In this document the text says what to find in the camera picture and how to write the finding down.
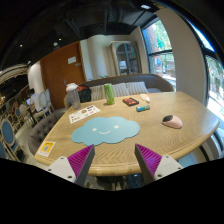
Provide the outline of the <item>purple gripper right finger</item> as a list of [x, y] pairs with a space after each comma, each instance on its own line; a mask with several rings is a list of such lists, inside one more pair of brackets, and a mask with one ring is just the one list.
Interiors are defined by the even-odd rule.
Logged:
[[152, 183], [182, 169], [170, 155], [161, 156], [142, 145], [135, 145], [135, 156], [145, 184]]

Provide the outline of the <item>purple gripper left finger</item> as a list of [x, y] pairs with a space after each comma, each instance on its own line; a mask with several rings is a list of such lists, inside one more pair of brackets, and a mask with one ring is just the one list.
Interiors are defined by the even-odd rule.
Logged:
[[69, 157], [59, 157], [47, 171], [83, 187], [94, 156], [95, 148], [90, 145]]

